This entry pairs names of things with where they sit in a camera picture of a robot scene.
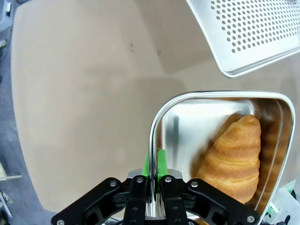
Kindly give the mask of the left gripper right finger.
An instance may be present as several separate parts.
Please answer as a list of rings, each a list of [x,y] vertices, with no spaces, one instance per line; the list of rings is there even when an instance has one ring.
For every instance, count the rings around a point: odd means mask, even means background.
[[[187,213],[209,225],[257,225],[260,215],[199,178],[185,182],[167,168],[166,151],[157,152],[157,180],[169,225],[188,225]]]

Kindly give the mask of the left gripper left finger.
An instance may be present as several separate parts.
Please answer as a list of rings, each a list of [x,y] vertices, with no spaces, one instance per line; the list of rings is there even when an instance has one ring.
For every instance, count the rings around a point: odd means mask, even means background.
[[[124,225],[143,225],[149,195],[149,157],[124,182],[109,177],[57,213],[52,225],[102,225],[125,209]]]

